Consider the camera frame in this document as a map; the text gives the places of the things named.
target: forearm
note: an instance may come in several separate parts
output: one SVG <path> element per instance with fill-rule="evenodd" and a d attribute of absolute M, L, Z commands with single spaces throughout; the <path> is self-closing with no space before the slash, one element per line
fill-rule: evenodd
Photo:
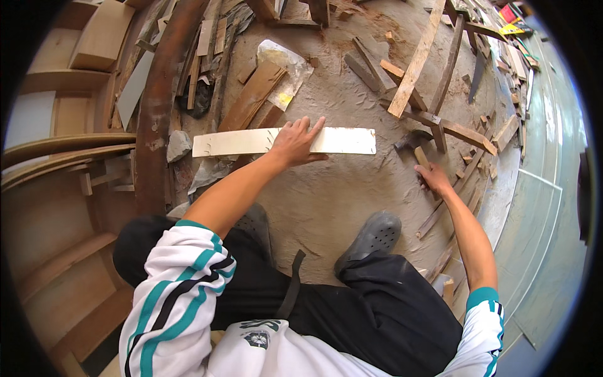
<path fill-rule="evenodd" d="M 488 236 L 452 187 L 442 195 L 442 199 L 452 217 L 469 290 L 472 292 L 480 287 L 492 287 L 496 290 L 496 262 Z"/>
<path fill-rule="evenodd" d="M 209 188 L 183 218 L 206 226 L 224 239 L 262 188 L 285 168 L 277 156 L 267 153 Z"/>

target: foot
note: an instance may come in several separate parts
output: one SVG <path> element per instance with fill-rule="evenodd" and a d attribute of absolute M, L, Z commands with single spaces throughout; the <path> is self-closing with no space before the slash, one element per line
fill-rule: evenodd
<path fill-rule="evenodd" d="M 259 203 L 253 203 L 247 213 L 237 221 L 234 228 L 249 234 L 262 247 L 262 259 L 274 267 L 268 231 L 268 215 Z"/>
<path fill-rule="evenodd" d="M 350 247 L 335 262 L 335 276 L 352 261 L 360 261 L 370 253 L 382 250 L 391 252 L 400 238 L 402 223 L 390 212 L 375 212 L 364 223 Z"/>

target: hammer head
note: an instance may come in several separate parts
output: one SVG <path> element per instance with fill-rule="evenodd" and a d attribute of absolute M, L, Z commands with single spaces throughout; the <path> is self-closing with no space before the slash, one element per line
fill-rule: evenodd
<path fill-rule="evenodd" d="M 403 148 L 415 149 L 421 145 L 421 140 L 425 139 L 427 141 L 432 140 L 434 137 L 427 131 L 423 130 L 414 130 L 410 131 L 397 143 L 394 144 L 394 148 L 399 151 Z"/>

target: rusty metal beam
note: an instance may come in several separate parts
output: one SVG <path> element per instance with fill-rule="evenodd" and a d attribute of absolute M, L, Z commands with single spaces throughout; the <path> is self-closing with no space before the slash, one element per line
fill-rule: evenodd
<path fill-rule="evenodd" d="M 180 0 L 151 64 L 140 103 L 136 136 L 136 211 L 165 215 L 168 129 L 188 48 L 209 0 Z"/>

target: white shirt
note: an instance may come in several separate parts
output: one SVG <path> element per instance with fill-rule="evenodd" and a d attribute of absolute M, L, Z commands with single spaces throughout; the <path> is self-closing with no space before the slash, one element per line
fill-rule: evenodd
<path fill-rule="evenodd" d="M 233 323 L 212 351 L 216 297 L 236 261 L 217 235 L 197 223 L 180 220 L 165 231 L 145 268 L 149 277 L 134 291 L 119 341 L 122 376 L 389 376 L 318 338 L 299 335 L 286 320 Z M 504 332 L 497 300 L 492 288 L 469 295 L 457 353 L 438 376 L 494 374 Z"/>

